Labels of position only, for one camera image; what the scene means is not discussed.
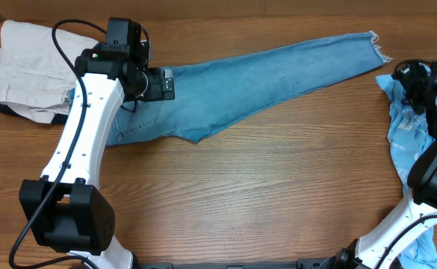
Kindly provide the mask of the blue denim jeans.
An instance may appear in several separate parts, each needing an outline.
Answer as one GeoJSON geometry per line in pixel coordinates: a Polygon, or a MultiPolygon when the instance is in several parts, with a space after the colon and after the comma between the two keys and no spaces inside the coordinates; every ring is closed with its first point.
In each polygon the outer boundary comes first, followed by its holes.
{"type": "Polygon", "coordinates": [[[176,97],[127,102],[111,121],[109,146],[180,137],[198,143],[267,108],[389,62],[372,31],[307,40],[263,52],[173,67],[176,97]]]}

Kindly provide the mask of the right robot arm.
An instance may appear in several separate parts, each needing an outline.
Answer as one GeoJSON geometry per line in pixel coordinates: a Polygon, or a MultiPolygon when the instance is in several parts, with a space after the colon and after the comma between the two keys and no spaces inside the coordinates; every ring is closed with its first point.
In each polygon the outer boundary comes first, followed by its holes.
{"type": "Polygon", "coordinates": [[[403,198],[368,234],[320,268],[437,268],[437,60],[411,59],[376,77],[390,101],[387,139],[403,198]]]}

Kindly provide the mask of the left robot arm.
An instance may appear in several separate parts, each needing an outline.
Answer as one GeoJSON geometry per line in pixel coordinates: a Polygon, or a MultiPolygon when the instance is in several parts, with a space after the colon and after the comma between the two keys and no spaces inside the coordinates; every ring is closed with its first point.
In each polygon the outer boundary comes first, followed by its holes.
{"type": "Polygon", "coordinates": [[[87,268],[138,268],[114,235],[115,213],[99,191],[108,134],[124,102],[175,97],[171,69],[150,68],[149,43],[118,40],[85,49],[75,60],[75,97],[54,155],[38,180],[25,180],[19,201],[28,220],[10,251],[10,266],[27,232],[87,268]]]}

